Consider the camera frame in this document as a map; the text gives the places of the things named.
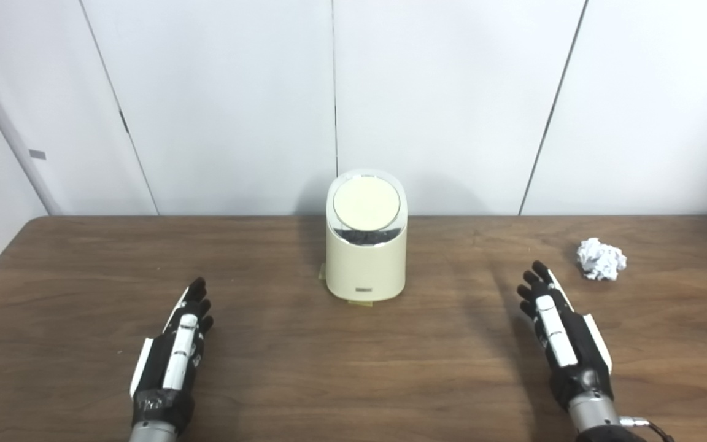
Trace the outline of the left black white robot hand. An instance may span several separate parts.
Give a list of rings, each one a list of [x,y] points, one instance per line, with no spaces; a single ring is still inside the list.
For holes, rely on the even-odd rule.
[[[188,427],[205,337],[214,323],[210,308],[207,283],[197,277],[177,300],[162,332],[145,339],[129,388],[134,427],[162,422],[177,435]]]

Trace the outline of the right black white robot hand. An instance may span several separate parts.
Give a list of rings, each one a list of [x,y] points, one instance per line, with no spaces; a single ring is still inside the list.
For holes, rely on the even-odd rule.
[[[550,367],[548,381],[562,409],[581,394],[614,400],[611,356],[591,314],[575,311],[552,271],[541,261],[523,274],[517,293]]]

